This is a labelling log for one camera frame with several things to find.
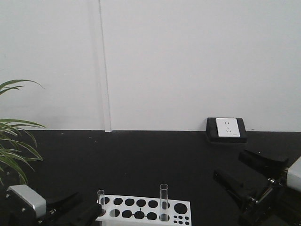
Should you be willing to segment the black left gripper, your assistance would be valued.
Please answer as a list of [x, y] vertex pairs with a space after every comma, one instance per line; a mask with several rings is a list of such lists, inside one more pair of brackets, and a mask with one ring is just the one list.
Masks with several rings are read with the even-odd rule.
[[82, 194], [75, 192], [46, 198], [46, 215], [37, 219], [36, 226], [90, 226], [102, 214], [102, 205], [94, 203], [91, 207], [69, 220], [62, 217], [71, 209], [82, 203]]

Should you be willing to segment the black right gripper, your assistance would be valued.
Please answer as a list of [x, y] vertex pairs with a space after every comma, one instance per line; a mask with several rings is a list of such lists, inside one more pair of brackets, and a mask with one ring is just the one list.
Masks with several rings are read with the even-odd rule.
[[[245, 149], [238, 159], [266, 178], [279, 179], [287, 175], [288, 158], [271, 159]], [[214, 170], [213, 179], [241, 207], [240, 225], [259, 226], [272, 215], [290, 226], [301, 224], [301, 193], [280, 180], [270, 179], [265, 187], [257, 190], [244, 188], [243, 183], [221, 169]]]

